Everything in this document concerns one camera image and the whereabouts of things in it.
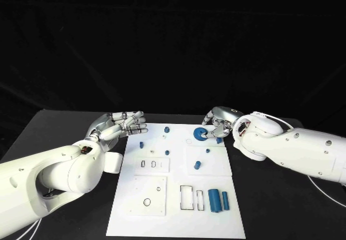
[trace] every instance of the blue disc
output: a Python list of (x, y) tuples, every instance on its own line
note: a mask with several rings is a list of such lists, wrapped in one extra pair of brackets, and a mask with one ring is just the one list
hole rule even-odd
[(198, 141), (204, 141), (206, 138), (201, 137), (201, 134), (207, 133), (207, 130), (201, 127), (197, 127), (193, 131), (193, 137), (198, 140)]

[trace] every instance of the black table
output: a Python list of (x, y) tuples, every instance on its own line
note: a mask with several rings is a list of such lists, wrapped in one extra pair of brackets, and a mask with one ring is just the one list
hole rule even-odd
[[(0, 163), (82, 140), (100, 114), (51, 110), (37, 112)], [(203, 117), (145, 114), (148, 123), (200, 124)], [(295, 119), (285, 120), (293, 127), (301, 127)], [(126, 138), (122, 138), (110, 151), (123, 154), (125, 145)], [(224, 138), (224, 146), (246, 239), (344, 240), (346, 208), (319, 193), (306, 176), (275, 165), (269, 159), (257, 162), (246, 158), (233, 148), (230, 136)], [(115, 239), (105, 235), (118, 176), (103, 173), (95, 189), (41, 219), (34, 240)], [(315, 182), (344, 204), (346, 194), (340, 184), (324, 180)], [(15, 239), (25, 229), (4, 239)]]

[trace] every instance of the blue knob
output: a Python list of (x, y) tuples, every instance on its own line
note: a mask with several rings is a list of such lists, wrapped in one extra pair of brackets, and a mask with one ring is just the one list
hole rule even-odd
[(195, 161), (195, 164), (194, 164), (194, 169), (198, 170), (200, 169), (200, 161)]

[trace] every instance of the robotic hand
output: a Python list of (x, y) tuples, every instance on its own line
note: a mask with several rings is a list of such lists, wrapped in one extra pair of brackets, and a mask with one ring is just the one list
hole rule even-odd
[(120, 137), (148, 131), (142, 114), (103, 114), (73, 145), (0, 164), (0, 239), (87, 193), (102, 172), (119, 173), (122, 155), (107, 151)]
[[(288, 130), (270, 119), (282, 122)], [(324, 132), (292, 128), (260, 112), (243, 115), (227, 107), (214, 107), (201, 125), (211, 119), (213, 131), (201, 138), (223, 138), (231, 131), (233, 147), (252, 160), (268, 157), (279, 166), (324, 180), (346, 184), (346, 139)]]

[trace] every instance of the circular hole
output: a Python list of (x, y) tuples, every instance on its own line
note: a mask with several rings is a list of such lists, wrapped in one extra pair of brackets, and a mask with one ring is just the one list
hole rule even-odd
[(144, 201), (142, 201), (144, 206), (146, 207), (149, 205), (149, 203), (151, 203), (149, 199), (145, 198)]

